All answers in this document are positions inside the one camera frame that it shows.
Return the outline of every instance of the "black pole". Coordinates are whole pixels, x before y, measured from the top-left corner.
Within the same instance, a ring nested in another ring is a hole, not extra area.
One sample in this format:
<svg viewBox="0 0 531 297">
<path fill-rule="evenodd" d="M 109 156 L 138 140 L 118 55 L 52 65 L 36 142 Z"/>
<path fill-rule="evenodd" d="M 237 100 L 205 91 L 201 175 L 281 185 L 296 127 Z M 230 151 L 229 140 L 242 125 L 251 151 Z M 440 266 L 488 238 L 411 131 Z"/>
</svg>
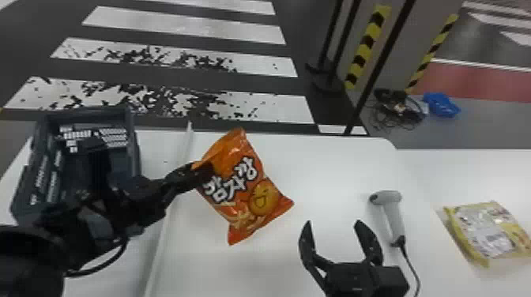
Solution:
<svg viewBox="0 0 531 297">
<path fill-rule="evenodd" d="M 345 45 L 347 44 L 347 39 L 350 35 L 352 24 L 354 23 L 354 18 L 356 17 L 358 9 L 360 8 L 360 3 L 361 0 L 355 0 L 355 2 L 350 8 L 350 13 L 348 13 L 348 18 L 345 22 L 345 27 L 343 28 L 343 34 L 341 34 L 341 39 L 339 40 L 339 45 L 337 46 L 336 54 L 333 57 L 332 69 L 328 73 L 328 83 L 330 83 L 336 77 L 337 67 L 339 66 L 339 61 L 341 60 L 343 51 L 345 51 Z"/>
<path fill-rule="evenodd" d="M 345 50 L 345 45 L 347 44 L 348 36 L 352 30 L 352 24 L 360 8 L 361 0 L 354 0 L 350 6 L 350 11 L 348 12 L 347 21 L 345 22 L 345 27 L 341 33 L 341 38 L 339 39 L 339 44 L 337 45 L 336 54 L 333 56 L 332 66 L 328 75 L 326 77 L 316 77 L 314 79 L 314 86 L 321 92 L 341 94 L 345 89 L 345 84 L 343 81 L 337 79 L 337 67 Z"/>
<path fill-rule="evenodd" d="M 313 58 L 311 61 L 306 63 L 306 68 L 311 72 L 326 72 L 324 68 L 326 55 L 328 54 L 328 49 L 330 47 L 330 43 L 332 42 L 333 32 L 336 31 L 337 19 L 339 18 L 339 13 L 341 12 L 343 1 L 344 0 L 336 0 L 336 6 L 333 8 L 332 19 L 330 21 L 330 25 L 328 26 L 328 32 L 326 33 L 325 42 L 322 45 L 321 53 L 319 54 L 317 64 L 315 64 Z"/>
<path fill-rule="evenodd" d="M 356 105 L 356 108 L 354 110 L 354 114 L 348 121 L 347 127 L 345 128 L 345 131 L 343 133 L 344 136 L 350 135 L 350 133 L 352 132 L 352 128 L 354 127 L 354 123 L 357 119 L 360 118 L 361 111 L 363 110 L 365 103 L 369 99 L 372 89 L 375 87 L 376 81 L 378 80 L 378 77 L 380 76 L 380 73 L 382 72 L 382 69 L 386 64 L 387 59 L 391 54 L 391 51 L 393 50 L 394 44 L 397 42 L 400 32 L 404 28 L 405 22 L 408 20 L 409 14 L 411 13 L 413 6 L 415 5 L 415 2 L 416 0 L 405 1 L 404 7 L 402 7 L 402 10 L 398 15 L 398 19 L 394 24 L 393 30 L 389 35 L 389 39 L 387 39 L 386 45 L 383 47 L 382 54 L 376 62 L 375 69 L 372 71 L 371 76 L 369 77 L 369 81 L 367 82 L 367 85 L 365 85 L 365 89 L 361 93 L 360 99 L 358 100 L 358 104 Z"/>
<path fill-rule="evenodd" d="M 332 23 L 328 27 L 328 32 L 326 33 L 325 44 L 322 46 L 321 54 L 319 55 L 318 66 L 322 69 L 322 65 L 325 62 L 326 54 L 328 54 L 328 48 L 332 42 L 333 32 L 336 31 L 337 19 L 339 18 L 339 13 L 341 12 L 341 7 L 343 6 L 343 0 L 336 1 L 336 7 L 333 9 L 332 14 Z"/>
</svg>

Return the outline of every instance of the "chip bag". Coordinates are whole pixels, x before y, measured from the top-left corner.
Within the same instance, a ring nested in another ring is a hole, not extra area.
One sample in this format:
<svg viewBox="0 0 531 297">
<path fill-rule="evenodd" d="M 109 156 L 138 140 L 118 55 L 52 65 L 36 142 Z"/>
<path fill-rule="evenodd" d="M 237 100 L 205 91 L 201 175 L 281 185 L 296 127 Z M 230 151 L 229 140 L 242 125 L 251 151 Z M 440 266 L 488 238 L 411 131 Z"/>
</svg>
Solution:
<svg viewBox="0 0 531 297">
<path fill-rule="evenodd" d="M 450 230 L 467 255 L 488 268 L 491 259 L 531 256 L 531 239 L 495 201 L 445 208 Z"/>
<path fill-rule="evenodd" d="M 251 236 L 293 206 L 265 174 L 242 128 L 218 140 L 194 164 L 213 165 L 215 175 L 198 192 L 228 222 L 228 244 Z"/>
</svg>

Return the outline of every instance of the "white painted stripe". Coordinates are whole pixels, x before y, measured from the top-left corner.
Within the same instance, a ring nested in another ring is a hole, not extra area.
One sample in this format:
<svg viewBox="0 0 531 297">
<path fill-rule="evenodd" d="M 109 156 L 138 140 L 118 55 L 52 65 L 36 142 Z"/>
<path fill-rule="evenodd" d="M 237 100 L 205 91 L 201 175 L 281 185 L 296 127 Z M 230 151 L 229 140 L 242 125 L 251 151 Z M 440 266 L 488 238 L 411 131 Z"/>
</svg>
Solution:
<svg viewBox="0 0 531 297">
<path fill-rule="evenodd" d="M 318 125 L 319 132 L 327 134 L 343 134 L 345 126 L 337 125 Z M 362 126 L 355 126 L 352 129 L 351 135 L 367 135 L 367 131 Z"/>
<path fill-rule="evenodd" d="M 67 38 L 52 58 L 297 77 L 290 58 Z"/>
<path fill-rule="evenodd" d="M 495 17 L 482 13 L 469 13 L 469 15 L 485 24 L 495 24 L 504 27 L 531 29 L 531 21 L 518 20 L 509 17 Z"/>
<path fill-rule="evenodd" d="M 259 13 L 274 16 L 273 4 L 267 1 L 255 0 L 142 0 L 151 2 L 165 2 L 185 6 L 198 6 L 215 9 L 234 10 L 241 13 Z"/>
<path fill-rule="evenodd" d="M 83 25 L 285 44 L 278 26 L 98 6 Z"/>
<path fill-rule="evenodd" d="M 505 37 L 513 40 L 523 46 L 531 47 L 531 35 L 513 33 L 513 32 L 501 32 Z"/>
<path fill-rule="evenodd" d="M 485 3 L 478 3 L 478 2 L 471 2 L 471 1 L 465 1 L 463 3 L 463 7 L 478 9 L 478 10 L 494 11 L 497 13 L 509 13 L 509 14 L 514 14 L 517 16 L 526 16 L 526 17 L 531 16 L 531 13 L 528 13 L 527 11 L 523 9 L 519 9 L 519 8 L 507 7 L 507 6 L 495 6 L 492 4 L 485 4 Z"/>
<path fill-rule="evenodd" d="M 8 108 L 62 110 L 129 104 L 136 113 L 180 118 L 313 124 L 304 96 L 249 92 L 210 92 L 180 87 L 149 87 L 103 81 L 30 77 L 5 105 Z"/>
<path fill-rule="evenodd" d="M 526 68 L 526 67 L 515 67 L 515 66 L 498 65 L 498 64 L 487 64 L 487 63 L 478 63 L 478 62 L 449 60 L 449 59 L 446 59 L 446 58 L 434 58 L 431 61 L 432 62 L 437 62 L 437 63 L 443 63 L 443 64 L 459 65 L 459 66 L 471 66 L 471 67 L 489 68 L 489 69 L 498 69 L 498 70 L 531 72 L 531 68 Z"/>
<path fill-rule="evenodd" d="M 16 0 L 0 0 L 0 10 L 6 8 L 9 4 L 15 2 Z"/>
</svg>

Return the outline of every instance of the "yellow and black striped pole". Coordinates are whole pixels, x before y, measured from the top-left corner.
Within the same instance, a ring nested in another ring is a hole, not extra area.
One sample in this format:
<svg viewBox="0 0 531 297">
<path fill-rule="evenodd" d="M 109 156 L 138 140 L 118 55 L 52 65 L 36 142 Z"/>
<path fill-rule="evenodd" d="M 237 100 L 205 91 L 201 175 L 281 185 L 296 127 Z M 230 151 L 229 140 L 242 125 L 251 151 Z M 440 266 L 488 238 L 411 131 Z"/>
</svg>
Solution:
<svg viewBox="0 0 531 297">
<path fill-rule="evenodd" d="M 347 79 L 345 81 L 345 87 L 352 89 L 356 87 L 356 82 L 363 74 L 363 68 L 365 68 L 367 62 L 371 58 L 372 49 L 382 34 L 383 24 L 386 22 L 386 18 L 391 14 L 391 6 L 377 5 L 375 11 L 371 15 L 369 25 L 363 34 L 360 47 L 356 52 L 356 56 L 350 65 L 347 73 Z"/>
<path fill-rule="evenodd" d="M 413 89 L 419 83 L 420 78 L 422 78 L 422 76 L 424 75 L 424 71 L 430 64 L 433 57 L 435 57 L 435 53 L 441 47 L 448 34 L 450 34 L 450 30 L 452 29 L 458 18 L 459 16 L 456 13 L 451 14 L 448 17 L 448 20 L 444 24 L 444 28 L 442 28 L 442 31 L 437 35 L 437 38 L 435 38 L 435 40 L 431 44 L 430 51 L 424 56 L 424 59 L 422 59 L 419 68 L 417 68 L 415 74 L 413 74 L 413 77 L 411 77 L 411 80 L 409 81 L 409 85 L 405 89 L 405 92 L 407 92 L 408 94 L 411 94 L 413 92 Z"/>
</svg>

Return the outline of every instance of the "orange snack bag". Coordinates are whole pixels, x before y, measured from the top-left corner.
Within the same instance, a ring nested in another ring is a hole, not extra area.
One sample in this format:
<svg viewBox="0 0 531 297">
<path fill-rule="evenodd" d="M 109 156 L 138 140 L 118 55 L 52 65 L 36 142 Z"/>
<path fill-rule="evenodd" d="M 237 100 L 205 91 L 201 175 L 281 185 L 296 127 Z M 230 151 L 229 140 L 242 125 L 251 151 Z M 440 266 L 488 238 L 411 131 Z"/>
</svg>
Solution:
<svg viewBox="0 0 531 297">
<path fill-rule="evenodd" d="M 251 236 L 293 206 L 264 173 L 242 128 L 218 140 L 194 168 L 204 162 L 212 163 L 215 175 L 197 190 L 229 222 L 229 245 Z"/>
</svg>

